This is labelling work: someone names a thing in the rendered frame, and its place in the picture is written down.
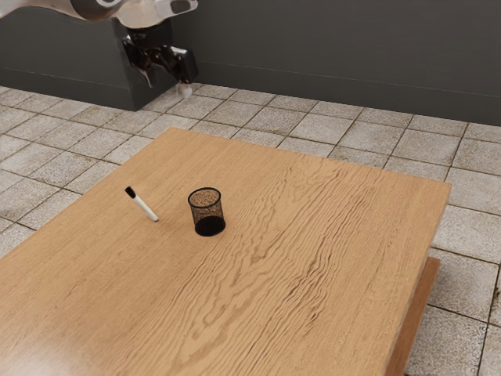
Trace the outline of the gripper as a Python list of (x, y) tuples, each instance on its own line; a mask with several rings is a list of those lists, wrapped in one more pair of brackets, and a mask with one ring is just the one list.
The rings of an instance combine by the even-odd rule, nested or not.
[(128, 61), (139, 70), (148, 86), (153, 87), (150, 77), (151, 62), (141, 49), (156, 49), (153, 51), (153, 62), (162, 66), (177, 80), (178, 93), (182, 98), (189, 97), (193, 92), (193, 52), (173, 46), (172, 22), (163, 20), (151, 27), (127, 27), (126, 31), (128, 36), (121, 42)]

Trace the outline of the white marker pen black cap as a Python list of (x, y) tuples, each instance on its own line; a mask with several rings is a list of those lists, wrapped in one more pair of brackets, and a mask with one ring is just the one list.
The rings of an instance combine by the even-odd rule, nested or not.
[(138, 196), (135, 191), (130, 187), (124, 189), (126, 194), (147, 214), (147, 216), (154, 222), (159, 220), (158, 216), (153, 212), (153, 210), (144, 202), (144, 200)]

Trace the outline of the black mesh pen holder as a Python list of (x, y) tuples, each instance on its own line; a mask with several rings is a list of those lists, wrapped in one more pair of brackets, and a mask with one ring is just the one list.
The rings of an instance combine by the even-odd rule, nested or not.
[(221, 192), (213, 187), (194, 190), (188, 196), (195, 231), (202, 237), (212, 237), (225, 229)]

